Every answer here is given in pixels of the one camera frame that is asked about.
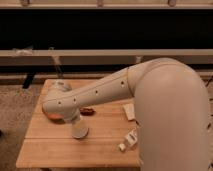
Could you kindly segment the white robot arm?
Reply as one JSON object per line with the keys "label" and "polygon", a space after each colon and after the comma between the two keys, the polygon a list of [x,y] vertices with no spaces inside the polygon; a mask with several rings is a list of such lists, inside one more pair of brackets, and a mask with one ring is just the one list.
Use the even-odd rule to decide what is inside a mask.
{"label": "white robot arm", "polygon": [[196,71],[178,60],[150,60],[74,90],[57,81],[42,109],[71,123],[82,107],[128,98],[134,100],[141,171],[210,170],[208,90]]}

